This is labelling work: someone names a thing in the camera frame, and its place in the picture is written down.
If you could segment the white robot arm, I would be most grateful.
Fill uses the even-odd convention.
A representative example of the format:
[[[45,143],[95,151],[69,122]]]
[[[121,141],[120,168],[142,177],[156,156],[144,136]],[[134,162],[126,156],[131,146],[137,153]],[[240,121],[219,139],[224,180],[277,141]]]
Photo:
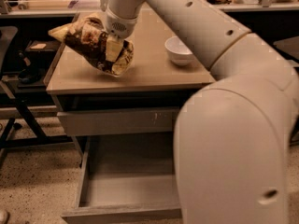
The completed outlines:
[[[205,0],[109,0],[132,28],[148,4],[215,78],[180,109],[174,164],[184,224],[288,224],[287,156],[298,115],[288,61]]]

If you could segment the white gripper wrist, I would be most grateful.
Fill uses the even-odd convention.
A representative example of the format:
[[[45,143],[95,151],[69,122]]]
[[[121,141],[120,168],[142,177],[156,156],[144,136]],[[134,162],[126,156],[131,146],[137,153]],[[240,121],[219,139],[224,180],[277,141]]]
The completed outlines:
[[[137,23],[137,18],[124,19],[114,14],[110,8],[106,11],[106,29],[112,34],[107,37],[106,60],[116,62],[125,38],[129,37]]]

